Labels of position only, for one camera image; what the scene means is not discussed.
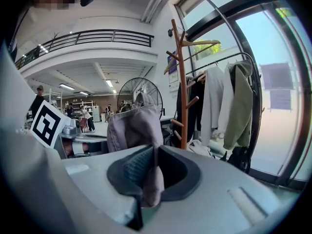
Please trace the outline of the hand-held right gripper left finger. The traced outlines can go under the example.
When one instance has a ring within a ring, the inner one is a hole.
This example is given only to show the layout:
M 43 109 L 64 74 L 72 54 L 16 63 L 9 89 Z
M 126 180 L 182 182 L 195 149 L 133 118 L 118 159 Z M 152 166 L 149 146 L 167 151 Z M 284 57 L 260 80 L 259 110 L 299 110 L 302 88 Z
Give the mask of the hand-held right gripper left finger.
M 153 164 L 152 146 L 64 159 L 65 169 L 82 193 L 112 220 L 134 230 L 143 227 L 143 184 Z

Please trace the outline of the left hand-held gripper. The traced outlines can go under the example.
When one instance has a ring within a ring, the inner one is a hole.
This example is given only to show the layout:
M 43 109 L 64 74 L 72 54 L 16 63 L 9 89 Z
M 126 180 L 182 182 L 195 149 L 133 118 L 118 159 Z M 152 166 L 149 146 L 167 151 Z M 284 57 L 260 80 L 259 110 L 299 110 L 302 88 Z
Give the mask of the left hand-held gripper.
M 83 132 L 86 123 L 85 118 L 69 118 L 47 101 L 43 101 L 35 114 L 30 133 L 44 147 L 57 150 L 62 159 L 108 153 L 107 138 Z M 67 156 L 62 143 L 68 140 L 88 143 L 89 153 Z

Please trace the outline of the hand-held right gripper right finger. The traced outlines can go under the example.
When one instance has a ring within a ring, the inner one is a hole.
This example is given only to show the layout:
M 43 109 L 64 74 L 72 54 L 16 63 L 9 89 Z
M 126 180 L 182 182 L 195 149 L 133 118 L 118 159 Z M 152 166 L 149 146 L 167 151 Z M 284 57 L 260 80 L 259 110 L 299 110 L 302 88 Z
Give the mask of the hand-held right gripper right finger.
M 269 234 L 299 197 L 224 161 L 169 149 L 199 166 L 201 183 L 186 199 L 161 203 L 145 234 Z

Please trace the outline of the person's left hand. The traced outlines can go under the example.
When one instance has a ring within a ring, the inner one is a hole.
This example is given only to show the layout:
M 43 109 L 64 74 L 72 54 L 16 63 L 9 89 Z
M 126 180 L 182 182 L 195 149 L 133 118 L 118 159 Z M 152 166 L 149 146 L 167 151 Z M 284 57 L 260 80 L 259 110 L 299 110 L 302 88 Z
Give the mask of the person's left hand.
M 67 156 L 89 153 L 88 143 L 68 140 L 68 141 L 64 141 L 62 144 L 63 144 L 63 148 Z

